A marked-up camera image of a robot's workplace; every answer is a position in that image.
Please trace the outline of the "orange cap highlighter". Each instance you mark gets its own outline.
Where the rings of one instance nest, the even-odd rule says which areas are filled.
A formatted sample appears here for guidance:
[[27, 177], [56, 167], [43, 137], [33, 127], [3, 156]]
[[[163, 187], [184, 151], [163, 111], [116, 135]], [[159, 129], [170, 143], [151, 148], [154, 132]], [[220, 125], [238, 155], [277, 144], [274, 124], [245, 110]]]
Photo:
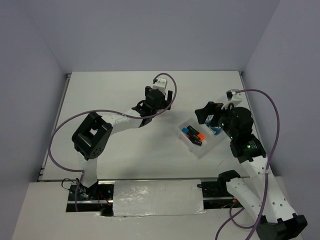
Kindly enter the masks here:
[[192, 127], [191, 125], [188, 125], [187, 129], [194, 131], [196, 134], [198, 134], [200, 141], [203, 141], [205, 139], [205, 137], [200, 132], [198, 132], [194, 127]]

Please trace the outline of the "blue cap highlighter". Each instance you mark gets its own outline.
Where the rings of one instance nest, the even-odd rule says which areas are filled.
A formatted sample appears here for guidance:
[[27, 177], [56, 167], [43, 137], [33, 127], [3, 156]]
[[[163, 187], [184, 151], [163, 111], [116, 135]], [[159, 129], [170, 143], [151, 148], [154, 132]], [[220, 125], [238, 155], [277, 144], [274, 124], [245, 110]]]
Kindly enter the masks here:
[[185, 135], [187, 135], [187, 136], [189, 136], [189, 137], [192, 137], [192, 138], [194, 138], [194, 139], [196, 139], [196, 140], [199, 140], [200, 139], [200, 137], [199, 137], [199, 135], [197, 134], [197, 133], [195, 133], [194, 131], [192, 131], [192, 130], [189, 130], [188, 128], [183, 128], [182, 130], [181, 130]]

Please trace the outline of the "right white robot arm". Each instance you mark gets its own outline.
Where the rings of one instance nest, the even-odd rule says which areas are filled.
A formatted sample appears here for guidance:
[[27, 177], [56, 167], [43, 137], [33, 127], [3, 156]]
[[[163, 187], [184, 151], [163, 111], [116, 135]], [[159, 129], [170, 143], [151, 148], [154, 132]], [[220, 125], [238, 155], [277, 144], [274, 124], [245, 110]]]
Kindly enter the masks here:
[[235, 170], [219, 174], [217, 190], [223, 196], [232, 195], [256, 221], [254, 231], [261, 240], [291, 240], [308, 225], [304, 215], [291, 207], [280, 189], [260, 140], [252, 133], [254, 120], [250, 110], [221, 103], [208, 102], [195, 110], [203, 125], [212, 116], [210, 126], [220, 127], [230, 138], [230, 150], [252, 180], [252, 191]]

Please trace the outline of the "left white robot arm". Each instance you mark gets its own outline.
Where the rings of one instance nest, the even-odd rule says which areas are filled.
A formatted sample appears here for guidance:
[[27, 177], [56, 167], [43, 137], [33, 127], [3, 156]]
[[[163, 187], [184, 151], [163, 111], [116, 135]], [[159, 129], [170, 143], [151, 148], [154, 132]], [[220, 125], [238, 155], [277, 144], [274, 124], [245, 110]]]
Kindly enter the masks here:
[[79, 162], [84, 171], [79, 184], [79, 192], [82, 196], [88, 200], [97, 196], [98, 157], [105, 150], [110, 136], [125, 130], [141, 128], [152, 121], [152, 115], [164, 109], [169, 110], [173, 92], [165, 91], [165, 88], [147, 86], [145, 99], [124, 114], [102, 116], [94, 111], [86, 116], [71, 138], [75, 150], [79, 153]]

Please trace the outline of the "blue tape roll tub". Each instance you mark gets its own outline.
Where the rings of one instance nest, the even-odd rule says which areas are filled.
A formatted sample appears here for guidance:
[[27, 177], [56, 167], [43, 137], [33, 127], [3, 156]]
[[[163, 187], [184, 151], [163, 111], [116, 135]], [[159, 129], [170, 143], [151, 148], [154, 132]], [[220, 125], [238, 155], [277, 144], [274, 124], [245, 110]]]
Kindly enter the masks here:
[[205, 123], [210, 123], [212, 121], [213, 117], [214, 117], [213, 114], [208, 115], [206, 120], [205, 120]]
[[222, 131], [222, 128], [219, 126], [212, 126], [211, 130], [213, 131], [214, 135], [219, 135]]

